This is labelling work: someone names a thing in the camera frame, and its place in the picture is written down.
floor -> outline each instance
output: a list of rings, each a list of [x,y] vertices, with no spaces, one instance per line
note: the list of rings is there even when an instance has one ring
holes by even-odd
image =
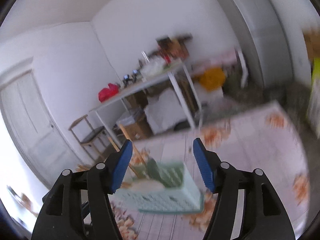
[[[224,99],[220,103],[215,101],[215,106],[220,109],[219,112],[243,108],[230,99],[227,101]],[[145,162],[151,157],[163,165],[168,161],[170,163],[180,161],[185,164],[191,177],[190,181],[185,184],[184,193],[174,195],[175,199],[180,199],[179,203],[184,203],[181,198],[197,195],[193,191],[192,184],[204,192],[205,201],[202,212],[190,214],[190,207],[184,207],[186,209],[183,211],[186,214],[181,214],[172,212],[176,202],[170,202],[170,195],[173,194],[170,190],[162,189],[163,191],[154,193],[153,185],[152,190],[147,190],[147,193],[135,191],[133,194],[131,187],[140,183],[137,183],[136,176],[139,176],[139,170],[143,170],[144,167],[139,155],[135,152],[131,165],[136,171],[128,170],[123,181],[123,188],[109,196],[124,239],[131,239],[129,236],[132,236],[132,239],[137,237],[138,240],[203,238],[215,207],[216,196],[206,191],[194,158],[192,144],[198,137],[201,138],[207,150],[216,152],[222,161],[229,162],[237,169],[249,172],[255,168],[263,169],[287,210],[296,237],[303,233],[309,203],[308,190],[305,190],[308,188],[305,187],[308,185],[307,161],[294,125],[278,103],[270,102],[262,107],[245,111],[245,113],[210,122],[201,129],[183,130],[145,141],[136,141],[135,146]],[[167,172],[162,174],[163,179],[167,178],[164,175],[168,174]],[[143,200],[148,197],[151,197],[152,200]],[[239,194],[239,201],[241,197],[244,199],[244,196]],[[167,206],[169,206],[170,214],[166,213]],[[236,227],[231,239],[239,235],[241,222],[242,211],[239,211],[238,216],[236,214]]]
[[[225,94],[250,109],[266,102],[261,89],[250,84],[244,90],[229,90]],[[310,179],[310,207],[306,226],[309,226],[320,210],[320,140],[310,129],[306,120],[310,90],[303,85],[293,82],[286,86],[281,101],[283,109],[290,117],[300,135],[308,161]]]

orange flower pattern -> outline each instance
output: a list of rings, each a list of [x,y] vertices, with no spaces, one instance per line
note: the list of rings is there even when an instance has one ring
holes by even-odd
[[[139,152],[139,154],[135,152],[135,153],[132,155],[130,164],[131,164],[131,165],[139,165],[139,164],[142,164],[141,158],[142,158],[145,162],[147,162],[148,159],[149,159],[149,155],[150,155],[150,150],[149,150],[149,149],[146,149],[146,148],[143,148],[143,149]]]
[[[293,191],[295,193],[295,198],[298,201],[298,205],[300,205],[302,201],[308,200],[310,191],[308,177],[303,174],[297,175],[293,182]]]
[[[288,122],[281,113],[274,112],[267,117],[266,124],[270,125],[272,128],[284,128],[287,126]]]
[[[125,181],[123,181],[122,183],[121,183],[121,186],[120,186],[120,188],[130,188],[131,187],[131,183],[128,183],[128,182],[125,182]]]
[[[222,127],[203,128],[201,133],[204,137],[205,146],[220,147],[222,141],[228,139],[230,136],[230,120],[226,121]]]
[[[184,215],[182,219],[188,219],[189,225],[193,228],[205,232],[209,226],[212,213],[216,205],[216,199],[208,191],[204,194],[204,209],[201,213]]]
[[[110,202],[110,205],[123,240],[136,240],[138,238],[138,233],[132,228],[134,225],[132,217],[125,217],[126,210],[124,211],[121,208],[118,208],[114,202]]]

black object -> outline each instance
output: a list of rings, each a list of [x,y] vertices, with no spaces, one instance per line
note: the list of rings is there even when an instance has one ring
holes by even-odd
[[[216,153],[205,149],[199,138],[195,139],[193,147],[206,187],[210,188],[214,184],[213,193],[218,193],[218,206],[214,209],[204,239],[231,238],[239,189],[245,190],[245,200],[241,231],[237,239],[295,239],[286,210],[262,170],[240,171],[229,163],[222,163]]]
[[[123,77],[122,82],[123,82],[125,88],[129,85],[130,81],[132,81],[132,79],[130,78],[130,76],[128,74]]]
[[[81,142],[81,144],[87,144],[92,142],[92,140],[94,138],[96,138],[97,135],[99,135],[100,133],[102,133],[102,131],[104,131],[106,128],[104,126],[100,126],[96,129],[94,129],[93,131],[91,131]]]
[[[130,149],[130,157],[125,167],[123,156]],[[132,143],[126,140],[121,150],[113,153],[102,163],[89,171],[62,172],[50,192],[44,197],[44,205],[37,218],[32,240],[81,240],[122,239],[112,214],[108,194],[114,193],[114,185],[128,167],[132,156]],[[81,204],[80,190],[88,190],[89,205]],[[84,225],[83,219],[91,213],[92,226]]]
[[[265,174],[239,171],[230,164],[227,168],[222,168],[217,154],[207,151],[199,138],[194,144],[198,145],[197,153],[200,151],[204,156],[202,163],[196,158],[200,171],[203,171],[202,164],[209,166],[207,171],[212,174],[215,185],[212,191],[219,194],[204,239],[230,239],[239,189],[245,189],[246,194],[242,229],[238,239],[295,239],[288,215]],[[59,176],[45,198],[32,240],[122,239],[108,194],[114,192],[111,177],[113,169],[119,165],[124,147],[105,161],[104,169],[99,170],[94,166],[89,171]],[[89,204],[81,205],[81,189],[88,190]],[[83,222],[89,212],[92,226],[84,225]]]
[[[319,240],[320,236],[320,212],[316,215],[311,225],[307,230],[299,237],[298,240]]]
[[[17,225],[6,211],[0,200],[0,239],[2,240],[27,240],[22,227]]]

white wall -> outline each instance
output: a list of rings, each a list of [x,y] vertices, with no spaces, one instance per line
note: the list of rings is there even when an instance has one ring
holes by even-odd
[[[74,120],[99,106],[98,92],[119,79],[90,23],[44,28],[0,44],[0,74],[30,57],[42,97],[57,127],[78,157],[91,163],[68,128]],[[108,106],[105,111],[110,114],[105,115],[106,122],[114,124],[123,109],[121,103]],[[101,125],[95,115],[92,120],[95,126]],[[78,130],[77,135],[83,139],[88,131],[79,134]]]
[[[137,67],[141,51],[157,47],[156,38],[191,33],[190,61],[238,45],[217,0],[111,0],[92,24],[120,77]]]
[[[110,0],[17,0],[0,28],[0,40],[44,25],[90,21]]]
[[[292,54],[295,79],[311,85],[311,69],[302,30],[316,27],[320,17],[309,0],[271,0],[282,22]]]

blue gripper pad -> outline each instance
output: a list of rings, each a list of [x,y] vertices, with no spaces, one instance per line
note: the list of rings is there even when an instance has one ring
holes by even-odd
[[[193,141],[193,154],[196,158],[202,179],[204,181],[205,186],[211,191],[214,192],[216,186],[214,184],[213,171],[210,168],[210,165],[205,156],[204,145],[202,144],[199,138]]]
[[[112,183],[110,188],[113,193],[115,193],[116,190],[120,188],[125,172],[127,171],[129,162],[132,157],[132,142],[126,140],[120,151],[118,153],[114,153],[114,155],[115,154],[119,154],[120,157],[112,172]]]

